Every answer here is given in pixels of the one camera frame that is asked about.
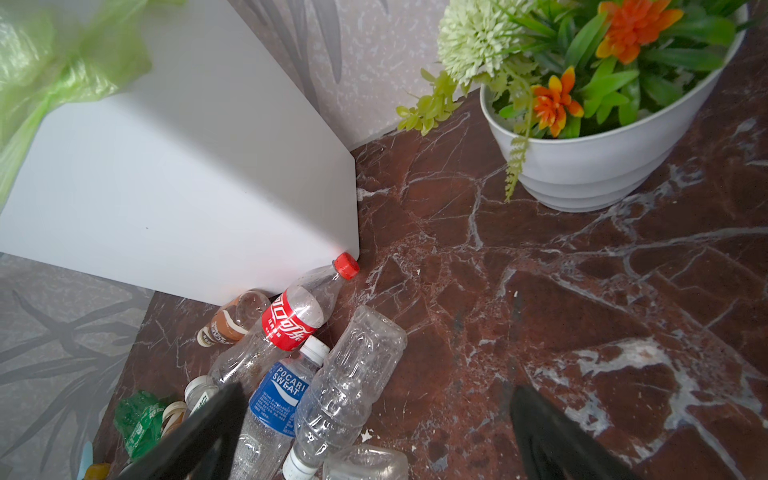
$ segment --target flower pot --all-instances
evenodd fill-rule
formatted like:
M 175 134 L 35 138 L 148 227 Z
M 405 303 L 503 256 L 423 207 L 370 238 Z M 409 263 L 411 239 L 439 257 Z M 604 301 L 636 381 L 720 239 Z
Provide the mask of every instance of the flower pot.
M 746 5 L 734 18 L 737 23 L 746 21 Z M 727 52 L 726 65 L 743 39 L 742 31 Z M 567 140 L 532 138 L 520 183 L 537 200 L 555 210 L 588 212 L 615 204 L 639 187 L 667 158 L 709 97 L 721 71 L 712 71 L 680 100 L 626 127 Z M 508 158 L 515 134 L 497 122 L 491 99 L 492 93 L 483 85 L 482 112 Z

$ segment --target white flower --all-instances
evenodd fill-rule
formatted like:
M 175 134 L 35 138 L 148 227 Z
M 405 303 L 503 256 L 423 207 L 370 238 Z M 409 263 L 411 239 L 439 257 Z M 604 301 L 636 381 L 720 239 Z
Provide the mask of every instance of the white flower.
M 526 0 L 451 0 L 440 21 L 437 54 L 445 70 L 460 84 L 487 71 L 493 76 L 522 28 L 507 13 L 528 10 Z

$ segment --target red bottle cap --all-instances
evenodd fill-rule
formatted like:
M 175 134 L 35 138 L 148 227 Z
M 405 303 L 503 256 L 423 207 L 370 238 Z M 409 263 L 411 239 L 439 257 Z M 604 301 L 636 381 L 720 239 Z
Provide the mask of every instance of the red bottle cap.
M 358 265 L 355 259 L 352 258 L 352 255 L 349 255 L 347 252 L 339 255 L 339 258 L 333 262 L 333 266 L 345 280 L 355 278 L 355 275 L 360 271 L 360 265 Z

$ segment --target brown marble countertop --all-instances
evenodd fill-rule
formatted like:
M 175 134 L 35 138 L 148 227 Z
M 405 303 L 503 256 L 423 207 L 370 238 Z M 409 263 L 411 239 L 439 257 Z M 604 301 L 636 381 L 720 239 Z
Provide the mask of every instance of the brown marble countertop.
M 669 159 L 591 214 L 503 203 L 477 95 L 422 138 L 354 151 L 360 275 L 322 331 L 368 304 L 409 334 L 370 442 L 412 477 L 524 478 L 508 415 L 531 383 L 642 477 L 768 478 L 768 41 L 751 31 Z M 216 307 L 158 293 L 94 442 L 136 389 L 181 397 L 220 350 Z

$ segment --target green plastic bag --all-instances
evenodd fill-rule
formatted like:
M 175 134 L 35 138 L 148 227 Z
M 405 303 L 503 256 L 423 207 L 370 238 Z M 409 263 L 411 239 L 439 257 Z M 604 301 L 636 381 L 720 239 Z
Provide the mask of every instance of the green plastic bag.
M 144 390 L 118 403 L 114 410 L 114 427 L 123 436 L 131 460 L 141 458 L 160 441 L 165 407 L 165 403 Z
M 144 7 L 184 0 L 104 0 L 85 28 L 29 0 L 9 3 L 0 5 L 0 211 L 43 117 L 147 73 L 152 64 L 137 28 Z

